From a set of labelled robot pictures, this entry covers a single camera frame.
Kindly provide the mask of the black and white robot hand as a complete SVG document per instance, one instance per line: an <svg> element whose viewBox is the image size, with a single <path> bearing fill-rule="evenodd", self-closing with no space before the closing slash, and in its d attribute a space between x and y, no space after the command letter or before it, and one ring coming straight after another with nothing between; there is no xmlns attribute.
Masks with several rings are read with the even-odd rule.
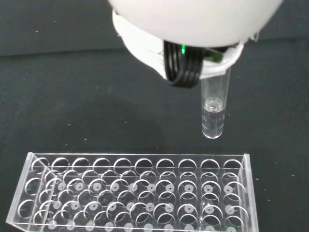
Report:
<svg viewBox="0 0 309 232"><path fill-rule="evenodd" d="M280 0L112 0L112 23L127 50L175 87L223 75Z"/></svg>

